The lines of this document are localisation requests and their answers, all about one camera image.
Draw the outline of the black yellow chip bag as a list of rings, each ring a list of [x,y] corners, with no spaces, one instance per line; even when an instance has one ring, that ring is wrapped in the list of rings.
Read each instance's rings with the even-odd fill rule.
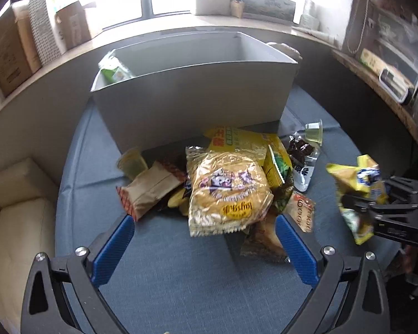
[[[279,152],[275,151],[271,145],[268,145],[263,171],[274,195],[273,206],[278,213],[282,213],[294,190],[292,168],[285,163]]]

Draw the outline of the orange rice cracker packet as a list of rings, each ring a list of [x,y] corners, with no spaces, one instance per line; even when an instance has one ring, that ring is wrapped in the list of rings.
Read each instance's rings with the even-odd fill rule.
[[[276,234],[276,218],[288,213],[303,232],[313,231],[315,202],[298,191],[289,199],[275,200],[266,217],[249,229],[241,248],[242,256],[258,257],[271,262],[286,262],[287,254]]]

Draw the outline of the green snack packet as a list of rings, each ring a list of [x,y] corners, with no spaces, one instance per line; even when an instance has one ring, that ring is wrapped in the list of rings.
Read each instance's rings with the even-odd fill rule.
[[[135,75],[116,56],[115,50],[109,51],[98,63],[98,67],[108,84],[122,82]]]

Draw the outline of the brown meat vacuum pouch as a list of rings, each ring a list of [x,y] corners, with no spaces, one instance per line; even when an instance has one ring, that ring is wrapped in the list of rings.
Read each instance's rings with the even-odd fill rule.
[[[306,192],[320,155],[320,146],[294,132],[289,136],[287,153],[293,167],[294,187],[299,192]]]

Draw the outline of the cream leather sofa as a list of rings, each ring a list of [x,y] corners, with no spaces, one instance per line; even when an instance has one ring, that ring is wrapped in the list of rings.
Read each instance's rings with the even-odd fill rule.
[[[0,171],[0,323],[8,333],[20,332],[35,255],[54,255],[58,190],[30,158]]]

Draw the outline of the yellow round cracker bag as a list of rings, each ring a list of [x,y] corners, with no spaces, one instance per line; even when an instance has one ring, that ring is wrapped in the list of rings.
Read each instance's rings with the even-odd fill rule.
[[[273,194],[252,153],[189,146],[186,159],[192,237],[239,232],[265,218]]]

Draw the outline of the brown paper snack bag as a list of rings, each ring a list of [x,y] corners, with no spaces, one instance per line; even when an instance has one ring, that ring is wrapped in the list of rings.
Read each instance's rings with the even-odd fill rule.
[[[126,214],[138,222],[163,197],[185,183],[187,175],[173,164],[155,161],[127,186],[117,187]]]

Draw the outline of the yellow blue chip bag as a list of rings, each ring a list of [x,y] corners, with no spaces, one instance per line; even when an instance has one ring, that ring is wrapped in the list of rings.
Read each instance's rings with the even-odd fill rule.
[[[336,184],[339,211],[355,243],[362,245],[373,236],[370,219],[354,208],[347,208],[342,203],[342,198],[345,195],[352,195],[384,204],[388,196],[378,163],[368,154],[358,156],[356,161],[356,166],[328,163],[326,170],[334,178]]]

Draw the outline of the beige tea box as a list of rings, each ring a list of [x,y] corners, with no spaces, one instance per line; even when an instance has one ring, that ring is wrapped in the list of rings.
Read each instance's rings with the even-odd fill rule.
[[[373,71],[376,76],[380,77],[382,72],[386,69],[390,71],[395,77],[397,77],[400,81],[403,81],[403,83],[407,87],[415,87],[413,83],[402,74],[399,69],[396,67],[385,63],[378,55],[375,53],[369,51],[369,49],[364,48],[362,50],[362,53],[359,58],[359,62],[363,64],[365,67],[369,68],[371,71]]]

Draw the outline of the printed landscape carton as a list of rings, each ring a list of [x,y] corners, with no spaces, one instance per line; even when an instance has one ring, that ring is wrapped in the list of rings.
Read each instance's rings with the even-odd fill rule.
[[[294,19],[296,3],[291,0],[236,0],[243,6],[243,13],[271,17],[291,22]]]

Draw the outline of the white cardboard storage box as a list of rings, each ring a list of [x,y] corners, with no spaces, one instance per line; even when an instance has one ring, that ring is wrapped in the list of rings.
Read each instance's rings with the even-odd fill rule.
[[[279,121],[297,61],[240,32],[191,32],[138,42],[114,52],[131,73],[91,94],[121,152],[153,149],[219,125]]]

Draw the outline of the tall brown cardboard box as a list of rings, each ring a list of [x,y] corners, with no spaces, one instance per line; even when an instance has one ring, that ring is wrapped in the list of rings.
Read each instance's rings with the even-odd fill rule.
[[[41,68],[28,3],[15,2],[0,16],[0,88],[5,97]]]

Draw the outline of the tissue box with bag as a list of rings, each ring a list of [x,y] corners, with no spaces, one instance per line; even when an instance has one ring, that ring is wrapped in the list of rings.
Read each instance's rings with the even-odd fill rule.
[[[270,46],[271,48],[274,48],[277,51],[283,53],[285,56],[287,56],[289,59],[295,61],[296,63],[302,63],[303,62],[303,58],[302,58],[300,52],[297,49],[292,48],[290,45],[287,45],[285,43],[273,42],[273,41],[268,42],[267,45]]]

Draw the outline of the dotted white paper bag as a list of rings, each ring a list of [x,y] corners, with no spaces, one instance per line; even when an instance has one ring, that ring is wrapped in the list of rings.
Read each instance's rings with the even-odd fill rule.
[[[56,22],[56,14],[60,9],[62,9],[62,0],[28,2],[31,31],[43,67],[67,51],[62,31]]]

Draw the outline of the large yellow snack bag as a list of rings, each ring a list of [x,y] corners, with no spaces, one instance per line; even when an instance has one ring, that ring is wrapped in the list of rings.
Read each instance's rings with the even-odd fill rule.
[[[216,152],[244,152],[258,162],[263,169],[268,145],[283,157],[292,169],[291,159],[276,134],[256,133],[234,127],[218,126],[206,131],[204,135],[210,138],[209,149]]]

